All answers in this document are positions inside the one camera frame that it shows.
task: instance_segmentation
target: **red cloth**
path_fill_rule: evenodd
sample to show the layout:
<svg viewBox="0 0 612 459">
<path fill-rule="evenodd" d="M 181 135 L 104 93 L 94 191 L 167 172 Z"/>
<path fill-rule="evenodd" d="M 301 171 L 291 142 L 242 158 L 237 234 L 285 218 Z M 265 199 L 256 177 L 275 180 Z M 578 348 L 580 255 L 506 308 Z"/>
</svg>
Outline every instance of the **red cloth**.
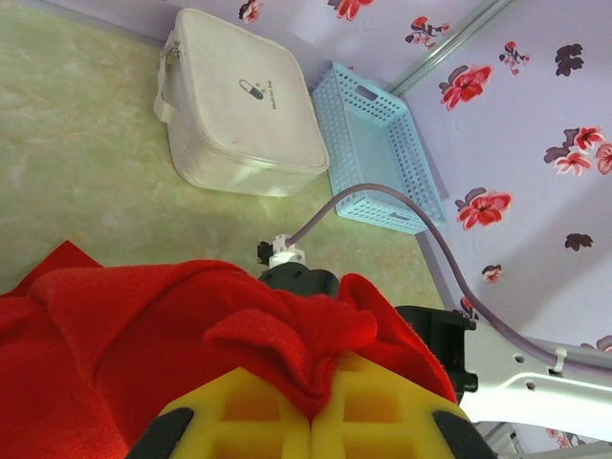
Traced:
<svg viewBox="0 0 612 459">
<path fill-rule="evenodd" d="M 220 261 L 102 268 L 64 243 L 0 297 L 2 457 L 123 457 L 166 404 L 238 366 L 312 419 L 344 351 L 455 401 L 440 363 L 356 274 L 338 299 L 300 297 Z"/>
</svg>

